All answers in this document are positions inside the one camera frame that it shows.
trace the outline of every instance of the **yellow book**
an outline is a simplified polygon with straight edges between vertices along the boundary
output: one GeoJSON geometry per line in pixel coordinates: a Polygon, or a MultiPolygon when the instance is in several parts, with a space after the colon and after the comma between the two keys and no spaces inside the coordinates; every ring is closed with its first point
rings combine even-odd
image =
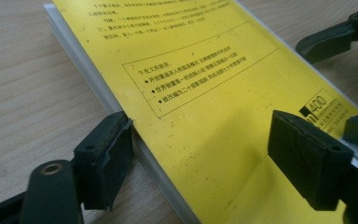
{"type": "Polygon", "coordinates": [[[339,138],[358,108],[246,8],[53,2],[62,45],[107,112],[122,108],[133,119],[135,153],[184,222],[342,222],[342,204],[313,211],[268,157],[269,125],[278,109],[339,138]]]}

